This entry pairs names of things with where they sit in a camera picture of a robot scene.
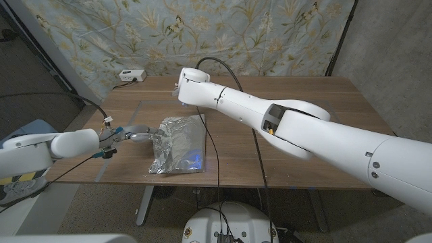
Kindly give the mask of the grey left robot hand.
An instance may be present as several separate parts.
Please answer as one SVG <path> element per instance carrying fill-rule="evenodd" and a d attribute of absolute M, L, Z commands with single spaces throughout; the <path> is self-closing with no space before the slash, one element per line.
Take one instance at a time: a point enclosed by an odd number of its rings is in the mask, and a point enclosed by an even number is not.
<path fill-rule="evenodd" d="M 135 143 L 143 143 L 152 140 L 157 136 L 164 136 L 165 132 L 161 129 L 148 127 L 146 125 L 133 125 L 118 127 L 116 129 L 105 130 L 99 138 L 99 147 L 105 148 L 113 146 L 115 143 L 131 140 Z"/>

